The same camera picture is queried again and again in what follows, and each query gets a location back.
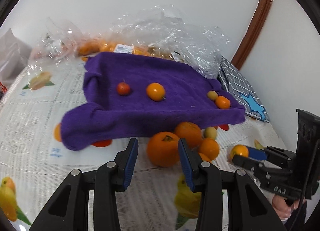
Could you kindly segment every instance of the red cherry tomato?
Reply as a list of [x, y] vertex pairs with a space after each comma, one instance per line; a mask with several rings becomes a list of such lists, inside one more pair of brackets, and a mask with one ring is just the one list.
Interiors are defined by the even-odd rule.
[[112, 140], [103, 140], [93, 143], [92, 145], [95, 147], [106, 147], [112, 143]]
[[130, 86], [129, 84], [125, 83], [125, 82], [121, 82], [118, 84], [117, 86], [117, 93], [120, 96], [127, 96], [130, 93]]
[[224, 130], [224, 131], [228, 131], [228, 130], [229, 130], [228, 124], [220, 125], [219, 127], [220, 127], [222, 130]]

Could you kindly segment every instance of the checkered cloth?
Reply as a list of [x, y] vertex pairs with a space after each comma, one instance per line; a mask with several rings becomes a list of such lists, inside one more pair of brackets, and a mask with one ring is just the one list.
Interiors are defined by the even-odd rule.
[[222, 87], [245, 107], [245, 114], [264, 122], [270, 122], [268, 113], [250, 83], [227, 59], [222, 57], [218, 80]]

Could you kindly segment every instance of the bolt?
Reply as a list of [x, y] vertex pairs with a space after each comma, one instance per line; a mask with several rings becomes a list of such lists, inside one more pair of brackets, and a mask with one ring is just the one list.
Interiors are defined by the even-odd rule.
[[210, 165], [211, 165], [211, 163], [210, 162], [206, 162], [206, 161], [201, 163], [201, 166], [204, 167], [204, 168], [208, 168], [208, 167], [210, 167]]
[[111, 161], [111, 162], [108, 162], [107, 163], [107, 167], [108, 168], [113, 168], [113, 167], [115, 167], [116, 166], [116, 163], [114, 162], [114, 161]]
[[245, 175], [245, 170], [237, 170], [237, 174], [240, 175], [240, 176], [244, 176]]
[[72, 176], [77, 176], [79, 173], [80, 173], [80, 170], [79, 170], [79, 169], [73, 169], [73, 170], [71, 171], [71, 175], [72, 175]]

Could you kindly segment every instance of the orange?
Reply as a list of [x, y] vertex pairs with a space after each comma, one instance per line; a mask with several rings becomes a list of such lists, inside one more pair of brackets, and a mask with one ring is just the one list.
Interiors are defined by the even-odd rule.
[[206, 155], [212, 161], [217, 158], [220, 147], [217, 141], [211, 138], [205, 138], [199, 146], [198, 152]]
[[103, 140], [93, 143], [92, 145], [95, 147], [106, 147], [108, 145], [111, 145], [112, 140]]
[[190, 148], [194, 148], [202, 143], [202, 133], [199, 126], [191, 122], [181, 122], [174, 129], [174, 133], [184, 138]]
[[179, 161], [179, 137], [171, 132], [160, 132], [150, 138], [147, 145], [147, 155], [157, 166], [170, 167]]
[[78, 49], [79, 55], [88, 55], [92, 53], [92, 48], [90, 42], [84, 42], [80, 45]]
[[99, 51], [100, 52], [113, 52], [117, 46], [115, 42], [107, 42], [106, 40], [102, 40], [100, 42]]
[[149, 84], [146, 92], [147, 96], [153, 101], [161, 101], [165, 95], [164, 87], [156, 82]]
[[58, 142], [62, 142], [60, 129], [61, 129], [61, 123], [57, 124], [53, 131], [53, 137]]
[[144, 46], [135, 46], [133, 48], [133, 54], [135, 55], [144, 55], [144, 56], [150, 56], [150, 53], [148, 52], [148, 47]]
[[230, 108], [230, 100], [225, 98], [224, 96], [219, 96], [216, 98], [215, 103], [220, 109], [228, 109]]
[[232, 150], [230, 152], [230, 160], [232, 160], [233, 156], [236, 154], [244, 156], [244, 157], [248, 157], [249, 150], [245, 145], [237, 144], [234, 148], [232, 148]]
[[202, 154], [202, 153], [198, 153], [201, 157], [201, 159], [203, 161], [207, 161], [207, 162], [211, 162], [211, 160], [209, 159], [209, 157], [207, 157], [205, 154]]
[[101, 42], [100, 39], [94, 39], [94, 40], [89, 41], [90, 46], [91, 46], [91, 51], [93, 53], [99, 52], [100, 42]]

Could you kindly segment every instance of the clear plastic wrap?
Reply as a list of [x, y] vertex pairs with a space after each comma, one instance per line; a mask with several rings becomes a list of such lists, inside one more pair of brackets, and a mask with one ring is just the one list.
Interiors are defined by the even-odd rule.
[[47, 19], [48, 33], [41, 37], [31, 51], [28, 61], [28, 88], [37, 90], [51, 84], [52, 68], [76, 56], [83, 34], [70, 21], [55, 24]]
[[206, 78], [217, 77], [220, 52], [229, 42], [218, 27], [185, 24], [174, 6], [155, 6], [136, 15], [123, 15], [113, 23], [107, 38], [147, 47], [150, 56], [187, 63]]

